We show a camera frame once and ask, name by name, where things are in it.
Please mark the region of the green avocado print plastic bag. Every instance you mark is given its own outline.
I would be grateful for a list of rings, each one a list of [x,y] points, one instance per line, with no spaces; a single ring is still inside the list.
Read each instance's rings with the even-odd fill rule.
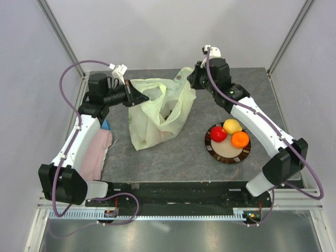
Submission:
[[[134,148],[143,150],[176,137],[187,120],[194,100],[187,77],[193,72],[182,68],[174,79],[132,79],[133,86],[150,98],[129,108],[129,132]],[[167,120],[163,117],[172,110]]]

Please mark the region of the yellow lemon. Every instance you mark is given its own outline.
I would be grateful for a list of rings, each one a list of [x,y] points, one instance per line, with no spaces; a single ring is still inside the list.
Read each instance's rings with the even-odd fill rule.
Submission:
[[[230,135],[243,130],[240,123],[235,119],[227,119],[223,124],[223,129]]]

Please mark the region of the red apple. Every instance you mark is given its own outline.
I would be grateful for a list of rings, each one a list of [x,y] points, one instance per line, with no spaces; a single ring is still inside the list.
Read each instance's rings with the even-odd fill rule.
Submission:
[[[226,140],[227,132],[225,131],[223,127],[215,126],[210,131],[210,137],[211,137],[211,140],[213,140],[214,142],[220,143]]]

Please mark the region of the orange fruit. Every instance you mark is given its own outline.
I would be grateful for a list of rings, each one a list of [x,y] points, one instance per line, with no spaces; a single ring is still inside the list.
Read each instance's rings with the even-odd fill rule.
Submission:
[[[249,141],[250,139],[248,134],[243,131],[234,133],[231,138],[232,146],[239,149],[246,147]]]

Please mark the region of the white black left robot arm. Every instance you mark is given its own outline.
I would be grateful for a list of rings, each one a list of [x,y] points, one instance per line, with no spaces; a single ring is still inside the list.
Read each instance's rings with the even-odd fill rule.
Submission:
[[[103,206],[114,203],[111,185],[100,179],[112,140],[110,129],[102,126],[111,106],[132,107],[149,100],[130,80],[119,82],[104,73],[91,74],[88,89],[64,146],[50,164],[38,170],[45,198],[53,203],[80,205],[92,198]]]

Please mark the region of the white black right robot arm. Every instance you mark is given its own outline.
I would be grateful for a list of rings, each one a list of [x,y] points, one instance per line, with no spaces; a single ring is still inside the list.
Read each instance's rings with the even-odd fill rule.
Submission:
[[[215,103],[241,122],[270,156],[262,171],[241,192],[240,200],[245,206],[254,206],[262,193],[280,186],[304,168],[307,142],[303,138],[294,139],[275,125],[249,92],[232,82],[225,59],[213,58],[209,63],[198,61],[187,79],[193,89],[211,93]]]

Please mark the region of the blue cloth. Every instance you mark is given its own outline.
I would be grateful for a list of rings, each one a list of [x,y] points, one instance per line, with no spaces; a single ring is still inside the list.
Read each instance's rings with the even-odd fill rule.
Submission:
[[[110,123],[107,119],[102,122],[101,129],[111,131]]]

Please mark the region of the dark round fruit plate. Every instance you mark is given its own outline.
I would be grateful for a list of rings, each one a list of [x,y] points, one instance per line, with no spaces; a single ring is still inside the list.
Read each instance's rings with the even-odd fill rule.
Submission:
[[[223,122],[212,125],[205,133],[204,145],[206,151],[217,161],[225,164],[236,164],[245,160],[251,151],[251,141],[243,148],[237,148],[232,145],[232,135],[228,134],[222,142],[215,142],[211,138],[211,131],[215,127],[222,127]]]

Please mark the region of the pink folded cloth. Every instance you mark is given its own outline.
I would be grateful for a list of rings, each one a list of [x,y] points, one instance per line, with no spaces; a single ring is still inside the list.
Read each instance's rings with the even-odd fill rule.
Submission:
[[[112,145],[112,133],[109,130],[99,129],[91,140],[83,157],[79,174],[85,181],[101,179],[108,147]]]

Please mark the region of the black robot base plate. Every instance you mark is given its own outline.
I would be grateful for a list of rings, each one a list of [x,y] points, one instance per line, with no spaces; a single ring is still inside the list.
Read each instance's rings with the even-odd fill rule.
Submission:
[[[86,201],[87,207],[117,207],[121,213],[138,214],[230,214],[236,208],[267,209],[271,197],[265,192],[251,198],[238,182],[134,182],[109,183],[107,201]]]

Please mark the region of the aluminium frame post left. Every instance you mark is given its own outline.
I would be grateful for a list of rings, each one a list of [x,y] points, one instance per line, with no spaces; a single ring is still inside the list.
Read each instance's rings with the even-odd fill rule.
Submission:
[[[53,13],[51,7],[46,0],[37,0],[37,4],[39,5],[40,9],[42,10],[44,16],[46,17],[47,21],[49,22],[52,30],[54,31],[58,41],[60,42],[63,50],[65,51],[66,55],[68,56],[70,62],[72,64],[78,62],[78,58],[76,57],[68,39],[66,38],[64,32],[62,31],[61,26],[58,23],[58,20]]]

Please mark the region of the aluminium frame post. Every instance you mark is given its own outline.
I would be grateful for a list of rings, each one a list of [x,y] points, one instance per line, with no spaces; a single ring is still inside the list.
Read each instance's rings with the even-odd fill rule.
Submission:
[[[274,73],[277,66],[279,65],[281,59],[283,58],[284,54],[286,53],[287,49],[289,48],[291,42],[293,41],[295,35],[297,34],[300,26],[304,22],[305,17],[309,13],[311,7],[315,3],[315,0],[305,0],[299,13],[297,14],[296,18],[294,19],[291,27],[289,28],[283,42],[281,43],[275,57],[273,58],[270,66],[267,69],[267,74],[269,77]]]
[[[40,9],[42,10],[44,16],[46,17],[47,21],[49,22],[52,30],[54,31],[58,41],[60,42],[63,50],[65,51],[66,55],[68,56],[70,62],[72,64],[78,62],[78,58],[76,57],[68,39],[66,38],[64,32],[62,31],[61,26],[58,23],[58,20],[53,13],[51,7],[46,0],[37,0],[37,4],[39,5]]]

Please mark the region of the aluminium frame post right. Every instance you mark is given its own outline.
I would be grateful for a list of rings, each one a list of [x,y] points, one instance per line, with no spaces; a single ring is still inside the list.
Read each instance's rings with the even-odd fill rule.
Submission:
[[[289,28],[283,42],[281,43],[275,57],[273,58],[270,66],[267,69],[267,74],[269,77],[274,73],[277,66],[279,65],[281,59],[283,58],[284,54],[286,53],[287,49],[289,48],[291,42],[293,41],[295,35],[297,34],[300,26],[304,22],[305,17],[309,13],[311,7],[315,3],[315,0],[305,0],[299,13],[297,14],[296,18],[294,19],[291,27]]]

